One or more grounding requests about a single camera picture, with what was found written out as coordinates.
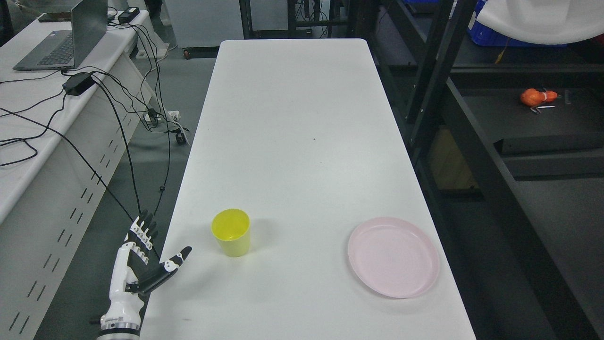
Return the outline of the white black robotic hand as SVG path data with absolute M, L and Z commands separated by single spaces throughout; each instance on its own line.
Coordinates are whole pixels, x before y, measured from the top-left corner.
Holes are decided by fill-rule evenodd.
M 192 251 L 186 246 L 168 260 L 151 263 L 157 236 L 153 214 L 142 211 L 130 224 L 117 251 L 109 287 L 110 306 L 99 318 L 100 331 L 109 328 L 142 330 L 141 311 L 148 296 L 172 278 Z

